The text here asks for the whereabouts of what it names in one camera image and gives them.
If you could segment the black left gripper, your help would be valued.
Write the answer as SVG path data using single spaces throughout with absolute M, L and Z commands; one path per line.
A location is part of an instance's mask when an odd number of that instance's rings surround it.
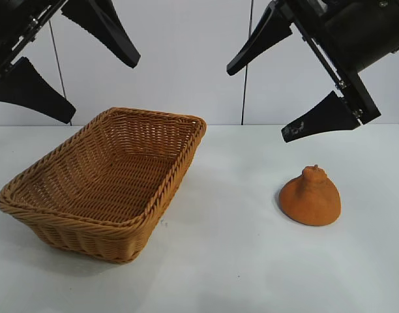
M 0 1 L 0 78 L 64 4 L 64 1 Z M 67 1 L 61 12 L 97 38 L 125 65 L 137 66 L 140 53 L 111 1 Z M 0 102 L 42 113 L 65 124 L 76 113 L 75 107 L 42 78 L 26 57 L 19 58 L 0 79 Z

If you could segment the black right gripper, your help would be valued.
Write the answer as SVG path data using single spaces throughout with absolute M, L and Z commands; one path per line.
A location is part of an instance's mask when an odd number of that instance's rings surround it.
M 399 50 L 399 1 L 270 2 L 227 73 L 238 73 L 257 56 L 292 35 L 295 24 L 344 97 L 330 92 L 282 130 L 285 142 L 354 130 L 381 114 L 359 73 Z

